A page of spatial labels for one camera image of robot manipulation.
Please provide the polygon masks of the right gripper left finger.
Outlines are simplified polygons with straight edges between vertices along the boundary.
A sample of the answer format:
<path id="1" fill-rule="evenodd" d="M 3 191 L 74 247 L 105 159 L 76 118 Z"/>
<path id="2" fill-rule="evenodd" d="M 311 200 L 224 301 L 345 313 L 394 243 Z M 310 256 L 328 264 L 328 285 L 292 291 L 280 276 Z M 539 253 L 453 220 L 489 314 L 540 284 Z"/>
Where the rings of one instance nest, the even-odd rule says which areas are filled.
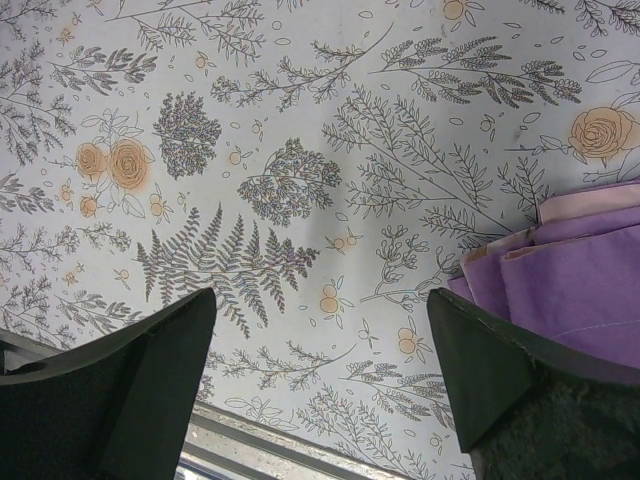
<path id="1" fill-rule="evenodd" d="M 1 370 L 4 479 L 171 479 L 216 323 L 200 289 L 80 347 Z"/>

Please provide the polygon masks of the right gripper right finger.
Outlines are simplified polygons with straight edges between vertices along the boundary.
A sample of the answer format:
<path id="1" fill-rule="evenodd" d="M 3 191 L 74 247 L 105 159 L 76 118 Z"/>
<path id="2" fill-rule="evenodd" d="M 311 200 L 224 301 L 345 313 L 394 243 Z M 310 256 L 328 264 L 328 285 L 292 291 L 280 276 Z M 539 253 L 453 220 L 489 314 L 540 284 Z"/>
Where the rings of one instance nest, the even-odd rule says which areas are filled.
<path id="1" fill-rule="evenodd" d="M 459 446 L 479 479 L 636 479 L 639 371 L 444 289 L 427 312 Z"/>

